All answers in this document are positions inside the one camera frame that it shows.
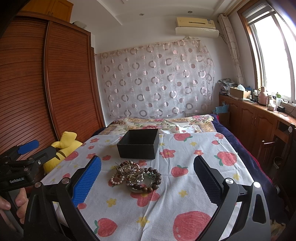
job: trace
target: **black box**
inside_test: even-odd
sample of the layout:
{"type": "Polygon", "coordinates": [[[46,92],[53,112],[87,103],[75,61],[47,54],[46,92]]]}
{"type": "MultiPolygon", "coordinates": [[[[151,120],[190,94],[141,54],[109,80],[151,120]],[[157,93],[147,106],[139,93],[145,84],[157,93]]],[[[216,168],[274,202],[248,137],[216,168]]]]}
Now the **black box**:
{"type": "Polygon", "coordinates": [[[158,144],[158,129],[129,130],[117,148],[121,158],[155,159],[158,144]]]}

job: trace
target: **bed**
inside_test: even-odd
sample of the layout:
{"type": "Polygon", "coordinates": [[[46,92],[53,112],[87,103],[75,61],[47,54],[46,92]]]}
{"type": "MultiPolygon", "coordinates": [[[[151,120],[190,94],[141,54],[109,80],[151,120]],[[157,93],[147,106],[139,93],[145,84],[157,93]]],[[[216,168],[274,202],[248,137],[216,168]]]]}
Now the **bed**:
{"type": "MultiPolygon", "coordinates": [[[[45,185],[71,177],[93,155],[102,160],[102,171],[84,203],[78,208],[90,228],[104,240],[195,240],[217,206],[212,204],[193,168],[193,159],[202,155],[208,164],[239,184],[258,181],[266,196],[274,237],[284,229],[287,217],[283,201],[256,159],[239,143],[215,115],[179,119],[124,118],[111,123],[68,156],[44,179],[45,185]],[[151,194],[135,194],[126,186],[110,182],[119,157],[117,142],[130,129],[158,128],[159,155],[155,160],[134,160],[141,167],[153,167],[162,173],[162,184],[151,194]],[[188,232],[190,222],[192,232],[188,232]]],[[[61,222],[63,216],[55,204],[61,222]]],[[[240,203],[220,239],[227,237],[235,223],[240,203]]]]}

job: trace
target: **curtain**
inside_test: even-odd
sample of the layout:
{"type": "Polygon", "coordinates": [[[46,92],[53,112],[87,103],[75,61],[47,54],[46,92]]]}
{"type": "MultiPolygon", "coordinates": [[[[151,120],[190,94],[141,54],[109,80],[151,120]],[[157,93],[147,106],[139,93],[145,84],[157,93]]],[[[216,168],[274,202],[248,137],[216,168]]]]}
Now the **curtain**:
{"type": "Polygon", "coordinates": [[[111,117],[177,118],[210,112],[214,64],[201,40],[101,53],[111,117]]]}
{"type": "Polygon", "coordinates": [[[218,20],[219,20],[219,24],[221,25],[224,37],[226,39],[226,43],[228,45],[228,48],[232,57],[232,62],[233,62],[235,74],[237,77],[237,83],[245,86],[246,82],[244,81],[242,68],[239,62],[239,50],[237,47],[237,40],[235,38],[230,21],[228,17],[224,16],[223,14],[219,15],[218,20]]]}

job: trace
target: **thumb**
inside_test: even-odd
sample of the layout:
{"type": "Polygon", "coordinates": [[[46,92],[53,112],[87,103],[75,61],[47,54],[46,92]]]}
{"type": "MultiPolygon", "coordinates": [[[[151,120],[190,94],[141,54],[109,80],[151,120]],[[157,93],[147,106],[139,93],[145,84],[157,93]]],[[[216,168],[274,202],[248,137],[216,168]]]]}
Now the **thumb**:
{"type": "Polygon", "coordinates": [[[0,196],[0,209],[3,209],[3,210],[10,209],[10,203],[1,196],[0,196]]]}

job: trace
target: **metal screw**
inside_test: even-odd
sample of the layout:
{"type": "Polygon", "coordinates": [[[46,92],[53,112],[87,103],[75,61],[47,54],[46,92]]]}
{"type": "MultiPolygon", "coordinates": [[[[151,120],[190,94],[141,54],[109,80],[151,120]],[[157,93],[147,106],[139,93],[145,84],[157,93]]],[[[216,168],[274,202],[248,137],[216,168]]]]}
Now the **metal screw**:
{"type": "Polygon", "coordinates": [[[225,182],[226,182],[227,184],[233,184],[233,180],[232,180],[231,178],[226,178],[226,179],[225,179],[225,182]]]}
{"type": "Polygon", "coordinates": [[[37,183],[35,183],[35,187],[36,188],[38,188],[38,187],[40,187],[41,186],[41,182],[37,182],[37,183]]]}
{"type": "Polygon", "coordinates": [[[254,182],[254,187],[259,188],[260,187],[260,183],[259,182],[254,182]]]}
{"type": "Polygon", "coordinates": [[[67,184],[69,183],[70,179],[69,178],[63,178],[62,179],[62,184],[67,184]]]}

